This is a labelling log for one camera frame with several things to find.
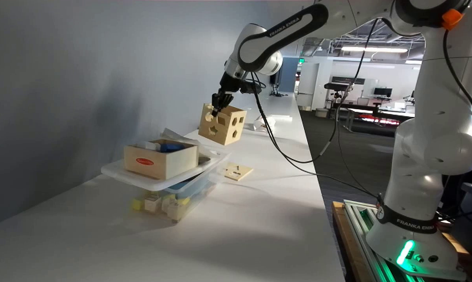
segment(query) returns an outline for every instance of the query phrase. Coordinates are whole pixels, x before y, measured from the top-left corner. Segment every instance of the wooden shape sorter box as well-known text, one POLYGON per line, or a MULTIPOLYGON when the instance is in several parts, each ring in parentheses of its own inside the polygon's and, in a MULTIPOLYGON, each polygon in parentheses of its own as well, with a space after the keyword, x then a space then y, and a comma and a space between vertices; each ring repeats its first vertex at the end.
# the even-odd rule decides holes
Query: wooden shape sorter box
POLYGON ((246 111, 236 107, 228 106, 218 113, 218 116, 211 116, 213 106, 203 105, 203 114, 199 124, 199 135, 222 145, 234 143, 241 138, 243 132, 246 111))

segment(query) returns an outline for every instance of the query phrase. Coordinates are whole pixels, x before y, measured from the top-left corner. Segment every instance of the red label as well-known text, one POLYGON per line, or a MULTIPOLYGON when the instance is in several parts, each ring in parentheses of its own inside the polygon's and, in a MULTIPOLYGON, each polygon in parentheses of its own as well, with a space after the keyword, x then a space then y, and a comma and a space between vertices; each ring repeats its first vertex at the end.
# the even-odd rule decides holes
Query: red label
POLYGON ((154 162, 150 159, 144 159, 143 157, 139 157, 138 159, 136 159, 136 161, 137 163, 143 164, 144 166, 151 166, 154 164, 154 162))

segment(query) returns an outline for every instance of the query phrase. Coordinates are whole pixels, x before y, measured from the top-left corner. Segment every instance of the computer monitor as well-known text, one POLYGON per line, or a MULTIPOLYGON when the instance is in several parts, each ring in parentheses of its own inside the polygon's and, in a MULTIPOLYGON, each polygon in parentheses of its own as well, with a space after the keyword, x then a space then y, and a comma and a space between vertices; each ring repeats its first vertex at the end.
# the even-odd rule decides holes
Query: computer monitor
POLYGON ((386 96, 387 98, 391 97, 392 88, 375 88, 373 94, 375 96, 386 96))

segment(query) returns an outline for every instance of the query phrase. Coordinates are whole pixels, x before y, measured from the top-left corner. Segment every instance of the franka emika robot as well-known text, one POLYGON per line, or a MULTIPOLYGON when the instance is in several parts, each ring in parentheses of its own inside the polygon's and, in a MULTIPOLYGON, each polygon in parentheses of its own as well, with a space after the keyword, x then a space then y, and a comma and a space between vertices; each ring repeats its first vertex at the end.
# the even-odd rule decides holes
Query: franka emika robot
POLYGON ((415 87, 415 118, 399 125, 387 191, 366 241, 379 256, 409 275, 465 280, 458 254, 436 228, 444 175, 472 170, 472 5, 469 0, 320 0, 266 30, 248 24, 225 64, 212 96, 213 116, 227 107, 248 73, 276 73, 279 49, 314 32, 335 38, 380 18, 403 36, 422 34, 426 50, 415 87))

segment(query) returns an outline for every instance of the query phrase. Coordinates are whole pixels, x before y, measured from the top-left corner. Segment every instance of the ceiling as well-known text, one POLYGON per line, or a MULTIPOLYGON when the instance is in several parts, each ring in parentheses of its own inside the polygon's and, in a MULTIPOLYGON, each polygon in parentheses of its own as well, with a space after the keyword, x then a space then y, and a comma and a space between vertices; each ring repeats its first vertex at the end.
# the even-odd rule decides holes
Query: ceiling
MULTIPOLYGON (((304 7, 314 4, 314 0, 295 0, 295 1, 270 1, 268 2, 271 20, 274 23, 288 18, 293 13, 300 11, 304 7)), ((285 48, 281 49, 281 53, 285 57, 307 57, 307 56, 342 56, 342 57, 359 57, 361 52, 343 52, 341 47, 345 45, 363 46, 366 42, 373 22, 368 22, 356 30, 344 34, 341 37, 330 40, 321 38, 305 37, 301 38, 285 48)), ((382 21, 377 22, 372 36, 370 37, 370 46, 376 47, 399 47, 408 49, 405 54, 394 53, 368 53, 367 56, 372 57, 374 61, 380 62, 396 62, 407 58, 421 58, 425 41, 422 36, 400 37, 394 34, 392 30, 382 21)))

